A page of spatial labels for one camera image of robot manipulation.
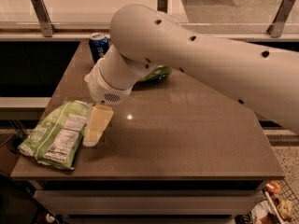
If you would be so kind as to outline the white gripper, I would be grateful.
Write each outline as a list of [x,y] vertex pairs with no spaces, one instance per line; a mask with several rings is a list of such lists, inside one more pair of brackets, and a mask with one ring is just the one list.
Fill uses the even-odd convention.
[[88,110],[83,137],[85,147],[94,147],[99,142],[114,114],[110,105],[120,104],[132,90],[131,88],[125,90],[113,88],[101,74],[100,65],[103,63],[104,59],[99,59],[91,72],[84,78],[90,96],[96,103],[99,103]]

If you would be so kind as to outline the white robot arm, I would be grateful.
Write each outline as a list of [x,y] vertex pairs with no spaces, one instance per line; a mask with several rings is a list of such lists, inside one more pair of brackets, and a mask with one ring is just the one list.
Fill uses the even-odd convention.
[[299,53],[200,35],[143,5],[120,8],[112,46],[85,76],[92,99],[118,105],[136,82],[165,65],[299,133]]

